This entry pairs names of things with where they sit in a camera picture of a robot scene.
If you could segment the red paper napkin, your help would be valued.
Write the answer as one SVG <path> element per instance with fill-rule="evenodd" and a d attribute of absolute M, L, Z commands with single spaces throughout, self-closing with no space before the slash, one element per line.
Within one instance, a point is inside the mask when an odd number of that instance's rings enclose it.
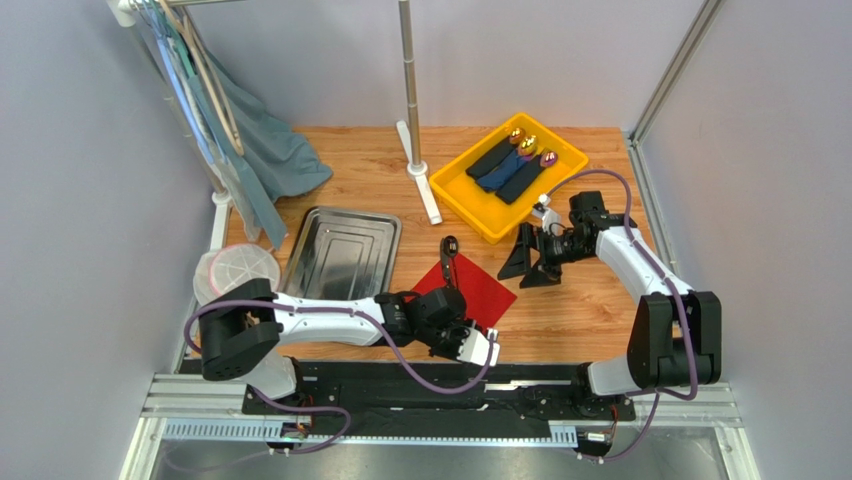
<path fill-rule="evenodd" d="M 495 328 L 517 295 L 463 254 L 454 259 L 454 279 L 467 304 L 467 317 L 484 328 Z"/>

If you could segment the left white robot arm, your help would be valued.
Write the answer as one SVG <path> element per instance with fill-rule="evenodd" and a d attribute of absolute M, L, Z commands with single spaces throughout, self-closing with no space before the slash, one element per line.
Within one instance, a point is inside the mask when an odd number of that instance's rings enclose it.
<path fill-rule="evenodd" d="M 207 381 L 239 380 L 270 399 L 294 394 L 301 379 L 281 345 L 340 343 L 387 346 L 394 355 L 413 342 L 433 357 L 495 366 L 500 346 L 492 330 L 467 316 L 461 291 L 443 286 L 425 294 L 380 293 L 357 300 L 318 300 L 275 292 L 267 279 L 252 279 L 201 307 L 193 316 Z"/>

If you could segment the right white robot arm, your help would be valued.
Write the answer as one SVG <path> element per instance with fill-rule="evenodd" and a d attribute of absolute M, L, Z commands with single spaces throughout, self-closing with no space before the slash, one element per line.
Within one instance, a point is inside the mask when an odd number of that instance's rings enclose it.
<path fill-rule="evenodd" d="M 637 305 L 626 353 L 580 366 L 578 383 L 598 397 L 716 383 L 722 370 L 720 299 L 674 275 L 629 217 L 605 208 L 600 192 L 571 197 L 568 227 L 549 202 L 543 195 L 534 207 L 541 225 L 520 225 L 499 279 L 518 277 L 523 288 L 554 286 L 563 265 L 596 257 Z"/>

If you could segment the blue napkin roll gold spoon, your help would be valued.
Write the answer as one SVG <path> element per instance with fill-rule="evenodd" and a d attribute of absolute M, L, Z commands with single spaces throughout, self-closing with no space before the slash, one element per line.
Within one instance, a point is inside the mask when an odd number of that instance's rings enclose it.
<path fill-rule="evenodd" d="M 538 148 L 535 135 L 526 136 L 492 172 L 476 180 L 476 184 L 486 193 L 499 190 L 527 160 L 533 158 Z"/>

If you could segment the black napkin roll purple spoon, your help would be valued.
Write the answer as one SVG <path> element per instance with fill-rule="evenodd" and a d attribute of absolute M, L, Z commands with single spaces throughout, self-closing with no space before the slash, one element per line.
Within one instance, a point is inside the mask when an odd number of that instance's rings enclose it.
<path fill-rule="evenodd" d="M 527 160 L 497 191 L 497 198 L 507 205 L 514 203 L 534 183 L 540 174 L 548 167 L 554 165 L 558 159 L 559 154 L 557 152 L 544 150 L 541 154 Z"/>

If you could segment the black napkin roll gold spoon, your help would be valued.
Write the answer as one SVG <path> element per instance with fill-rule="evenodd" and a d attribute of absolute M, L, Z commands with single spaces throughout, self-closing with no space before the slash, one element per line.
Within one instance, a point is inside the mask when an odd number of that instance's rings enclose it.
<path fill-rule="evenodd" d="M 484 155 L 469 166 L 465 170 L 466 174 L 473 179 L 479 179 L 492 172 L 512 151 L 517 148 L 517 145 L 525 137 L 525 129 L 513 129 L 506 137 L 491 147 Z"/>

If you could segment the yellow plastic bin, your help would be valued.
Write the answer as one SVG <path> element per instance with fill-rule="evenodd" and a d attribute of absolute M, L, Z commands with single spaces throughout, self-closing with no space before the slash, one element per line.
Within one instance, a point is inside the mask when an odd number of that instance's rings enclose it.
<path fill-rule="evenodd" d="M 531 213 L 539 196 L 589 164 L 588 156 L 525 113 L 517 113 L 430 177 L 436 197 L 496 244 Z"/>

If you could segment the metal tray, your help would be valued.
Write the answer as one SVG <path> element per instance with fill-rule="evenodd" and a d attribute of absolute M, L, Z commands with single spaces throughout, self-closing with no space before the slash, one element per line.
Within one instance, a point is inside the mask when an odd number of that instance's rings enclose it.
<path fill-rule="evenodd" d="M 280 291 L 357 300 L 390 290 L 402 221 L 390 214 L 315 206 L 304 215 Z"/>

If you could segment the metal pole white base stand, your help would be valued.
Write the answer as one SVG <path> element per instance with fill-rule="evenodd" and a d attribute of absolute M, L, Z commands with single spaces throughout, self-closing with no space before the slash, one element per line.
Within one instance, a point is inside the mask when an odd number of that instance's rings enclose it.
<path fill-rule="evenodd" d="M 399 120 L 396 123 L 396 129 L 404 153 L 406 154 L 406 174 L 417 187 L 418 195 L 423 204 L 429 224 L 438 225 L 443 221 L 443 218 L 429 184 L 428 165 L 422 159 L 421 154 L 411 2 L 399 0 L 397 5 L 400 21 L 407 119 Z"/>

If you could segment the white pink mesh cover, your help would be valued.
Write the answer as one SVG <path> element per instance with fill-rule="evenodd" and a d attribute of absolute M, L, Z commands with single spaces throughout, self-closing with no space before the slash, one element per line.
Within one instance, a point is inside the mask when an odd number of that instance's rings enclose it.
<path fill-rule="evenodd" d="M 242 243 L 209 251 L 196 265 L 194 296 L 199 305 L 205 305 L 253 279 L 269 280 L 273 290 L 279 288 L 281 267 L 266 249 Z"/>

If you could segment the grey-blue hanging cloth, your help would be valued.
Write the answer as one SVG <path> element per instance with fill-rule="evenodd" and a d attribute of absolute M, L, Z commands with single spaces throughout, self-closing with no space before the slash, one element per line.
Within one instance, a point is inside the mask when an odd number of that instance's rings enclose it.
<path fill-rule="evenodd" d="M 237 85 L 206 48 L 239 129 L 244 155 L 238 155 L 212 108 L 188 45 L 165 17 L 158 1 L 144 2 L 141 12 L 148 20 L 162 65 L 179 95 L 195 139 L 230 194 L 247 238 L 255 241 L 266 235 L 272 247 L 279 248 L 288 228 L 276 208 L 277 201 L 319 188 L 331 179 L 331 168 L 319 159 L 304 135 L 272 116 L 259 99 Z"/>

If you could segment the wooden clothes hanger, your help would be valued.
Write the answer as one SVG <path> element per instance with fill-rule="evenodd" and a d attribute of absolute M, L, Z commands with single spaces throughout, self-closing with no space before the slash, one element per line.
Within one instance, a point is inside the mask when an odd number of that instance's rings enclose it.
<path fill-rule="evenodd" d="M 200 68 L 203 86 L 212 103 L 212 108 L 224 129 L 225 136 L 235 152 L 238 155 L 243 156 L 244 147 L 236 120 L 233 116 L 231 104 L 225 94 L 218 75 L 212 68 L 211 58 L 195 27 L 195 23 L 191 15 L 186 7 L 179 6 L 175 9 L 170 1 L 160 0 L 158 1 L 158 4 L 160 5 L 165 17 L 171 22 L 176 31 L 188 45 L 192 59 Z"/>

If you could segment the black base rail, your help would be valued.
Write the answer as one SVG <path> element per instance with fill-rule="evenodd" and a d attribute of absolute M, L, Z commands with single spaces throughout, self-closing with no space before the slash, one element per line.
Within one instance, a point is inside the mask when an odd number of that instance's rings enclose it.
<path fill-rule="evenodd" d="M 637 419 L 623 396 L 594 400 L 573 385 L 573 364 L 499 364 L 457 395 L 434 393 L 397 363 L 304 361 L 290 406 L 333 406 L 339 412 L 303 421 L 312 438 L 344 430 L 349 439 L 532 439 L 556 421 L 609 428 Z"/>

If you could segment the aluminium frame post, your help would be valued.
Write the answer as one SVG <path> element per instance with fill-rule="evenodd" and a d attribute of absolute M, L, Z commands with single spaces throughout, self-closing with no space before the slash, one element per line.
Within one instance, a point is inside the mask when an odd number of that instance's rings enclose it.
<path fill-rule="evenodd" d="M 676 87 L 692 57 L 699 49 L 704 37 L 707 35 L 725 4 L 726 1 L 724 0 L 705 0 L 702 2 L 695 18 L 688 27 L 686 34 L 630 133 L 629 139 L 632 146 L 639 147 L 649 134 L 668 97 Z"/>

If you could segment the white clothes rack post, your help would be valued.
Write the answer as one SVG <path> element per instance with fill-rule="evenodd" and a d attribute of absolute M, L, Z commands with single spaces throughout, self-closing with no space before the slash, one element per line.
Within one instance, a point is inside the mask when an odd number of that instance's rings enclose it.
<path fill-rule="evenodd" d="M 159 78 L 163 100 L 169 106 L 177 121 L 179 131 L 183 138 L 187 141 L 191 151 L 195 154 L 213 187 L 213 203 L 216 206 L 227 206 L 231 200 L 230 194 L 217 177 L 215 171 L 211 168 L 211 165 L 207 162 L 202 149 L 198 145 L 192 128 L 184 114 L 182 104 L 179 100 L 179 95 L 174 90 L 171 81 L 168 78 L 167 69 L 164 65 L 162 65 L 161 61 L 159 61 L 160 55 L 155 53 L 156 48 L 152 48 L 143 36 L 142 31 L 137 27 L 137 17 L 135 15 L 136 2 L 107 0 L 106 4 L 115 17 L 116 22 L 125 29 L 125 32 L 133 41 L 140 56 L 147 61 L 148 65 Z"/>

